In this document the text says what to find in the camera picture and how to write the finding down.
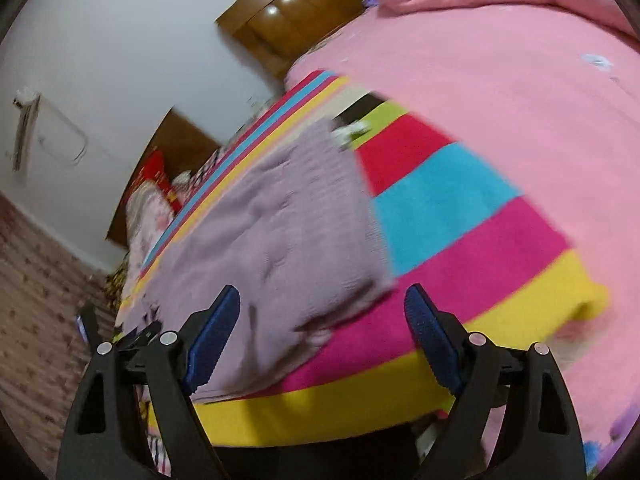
metal rivet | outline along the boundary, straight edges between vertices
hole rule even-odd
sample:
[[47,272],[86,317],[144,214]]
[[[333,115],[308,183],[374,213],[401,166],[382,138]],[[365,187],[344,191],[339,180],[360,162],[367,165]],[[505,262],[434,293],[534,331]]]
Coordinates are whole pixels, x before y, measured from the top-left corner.
[[476,346],[482,346],[486,343],[486,338],[479,332],[473,332],[469,335],[469,341]]
[[175,332],[165,332],[160,336],[160,342],[163,345],[169,346],[178,341],[178,335]]
[[113,345],[108,341],[105,341],[104,343],[100,343],[98,345],[98,354],[107,355],[109,352],[111,352],[112,348],[113,348]]
[[547,355],[549,353],[549,347],[544,343],[536,343],[533,345],[533,349],[540,355]]

patterned carpet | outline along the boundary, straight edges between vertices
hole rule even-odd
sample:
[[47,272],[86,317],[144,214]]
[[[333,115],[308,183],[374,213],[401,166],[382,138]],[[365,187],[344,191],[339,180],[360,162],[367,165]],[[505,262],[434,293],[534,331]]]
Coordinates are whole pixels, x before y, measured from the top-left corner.
[[89,359],[76,309],[91,301],[103,336],[113,327],[102,280],[0,195],[0,410],[50,478]]

blue stripe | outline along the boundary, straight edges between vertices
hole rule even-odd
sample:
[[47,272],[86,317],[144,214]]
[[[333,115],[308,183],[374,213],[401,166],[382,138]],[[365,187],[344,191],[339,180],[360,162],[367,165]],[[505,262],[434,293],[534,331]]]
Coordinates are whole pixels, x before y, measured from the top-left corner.
[[233,152],[227,156],[227,158],[216,168],[216,171],[207,179],[207,181],[202,185],[202,187],[198,190],[198,192],[191,197],[191,199],[183,206],[181,211],[176,215],[174,221],[171,222],[169,227],[164,231],[158,242],[154,245],[154,248],[151,249],[151,252],[147,255],[143,267],[146,267],[149,262],[151,262],[160,247],[164,244],[164,242],[169,239],[174,231],[177,229],[178,225],[182,220],[190,215],[191,210],[195,206],[195,204],[206,194],[209,192],[210,184],[216,181],[216,179],[225,172],[225,170],[231,166],[231,164],[238,158],[245,149],[247,149],[255,139],[259,138],[265,131],[271,128],[278,120],[286,115],[293,107],[295,107],[300,101],[302,101],[306,96],[311,94],[316,88],[318,88],[323,82],[325,82],[330,77],[334,76],[333,72],[322,72],[319,74],[313,81],[309,82],[305,87],[301,88],[293,94],[287,101],[285,101],[280,108],[274,112],[274,114],[264,121],[260,127],[256,128],[256,130],[249,135],[243,142],[238,144],[238,146],[233,150]]
[[415,269],[520,193],[457,143],[375,197],[396,276]]

white wall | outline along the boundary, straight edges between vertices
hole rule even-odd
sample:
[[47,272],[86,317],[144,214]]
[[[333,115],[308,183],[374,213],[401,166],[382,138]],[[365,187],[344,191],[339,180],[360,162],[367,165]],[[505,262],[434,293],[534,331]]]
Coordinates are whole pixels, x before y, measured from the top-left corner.
[[[29,0],[0,46],[0,191],[83,260],[110,268],[122,252],[104,241],[118,199],[156,127],[176,106],[227,140],[276,86],[215,19],[234,0]],[[78,138],[43,106],[26,169],[11,171],[15,90],[41,92],[85,131]]]

black clamp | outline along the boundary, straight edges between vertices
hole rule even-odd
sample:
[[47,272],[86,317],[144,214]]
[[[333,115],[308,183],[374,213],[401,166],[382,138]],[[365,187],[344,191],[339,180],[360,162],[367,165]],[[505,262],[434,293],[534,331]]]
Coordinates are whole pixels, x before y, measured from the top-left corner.
[[404,310],[436,380],[456,397],[415,480],[465,479],[489,412],[505,398],[491,461],[473,478],[585,480],[578,420],[547,345],[514,350],[481,333],[469,334],[455,316],[439,311],[420,285],[407,290]]
[[190,394],[209,380],[239,312],[238,291],[227,285],[208,310],[192,314],[179,332],[161,334],[155,321],[115,345],[98,345],[69,413],[57,478],[86,480],[98,472],[104,480],[166,478],[154,468],[136,384],[148,384],[174,477],[228,478]]

